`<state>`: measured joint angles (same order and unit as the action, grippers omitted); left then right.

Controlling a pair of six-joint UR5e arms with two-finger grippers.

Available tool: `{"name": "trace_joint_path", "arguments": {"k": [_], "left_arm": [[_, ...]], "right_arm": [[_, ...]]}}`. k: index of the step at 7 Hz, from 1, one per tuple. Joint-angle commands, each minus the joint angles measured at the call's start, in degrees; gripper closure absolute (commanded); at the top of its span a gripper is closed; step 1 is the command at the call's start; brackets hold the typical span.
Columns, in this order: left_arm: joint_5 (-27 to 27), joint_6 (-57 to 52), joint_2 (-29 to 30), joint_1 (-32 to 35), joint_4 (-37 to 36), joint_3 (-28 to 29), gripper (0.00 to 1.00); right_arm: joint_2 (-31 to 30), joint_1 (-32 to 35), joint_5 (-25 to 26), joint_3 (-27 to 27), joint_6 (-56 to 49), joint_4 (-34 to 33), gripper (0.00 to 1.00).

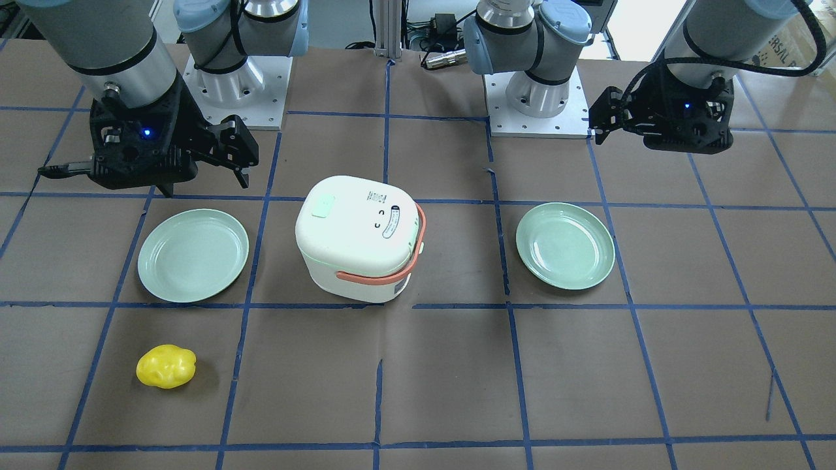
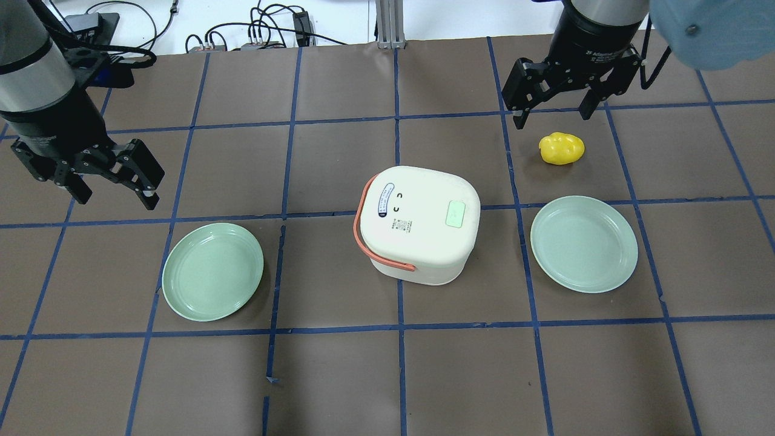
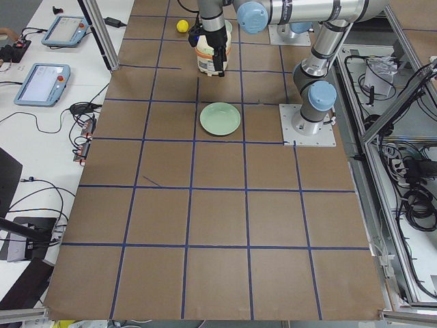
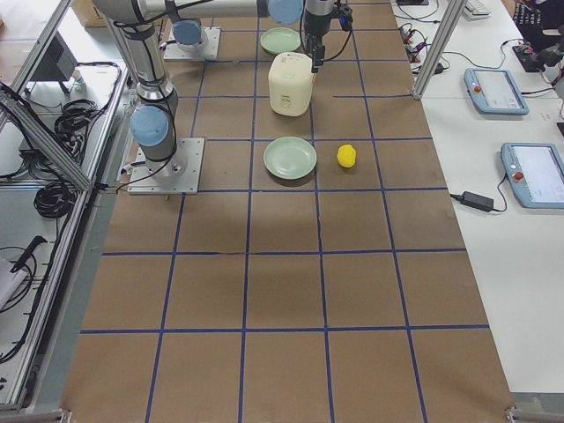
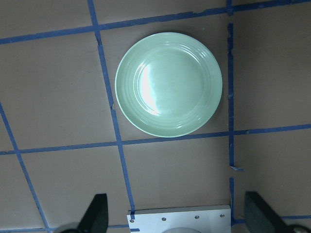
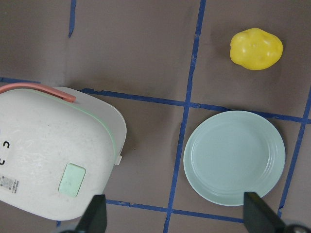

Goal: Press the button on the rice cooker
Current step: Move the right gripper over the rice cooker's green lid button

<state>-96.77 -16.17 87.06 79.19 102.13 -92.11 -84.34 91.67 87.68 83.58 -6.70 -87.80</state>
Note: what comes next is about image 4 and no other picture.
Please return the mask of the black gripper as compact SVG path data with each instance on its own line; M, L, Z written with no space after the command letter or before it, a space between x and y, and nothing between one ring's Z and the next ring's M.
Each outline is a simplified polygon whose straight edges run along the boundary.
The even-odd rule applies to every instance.
M323 37L330 30L335 2L330 0L305 0L301 24L304 52L312 55L312 73L323 66L325 46Z

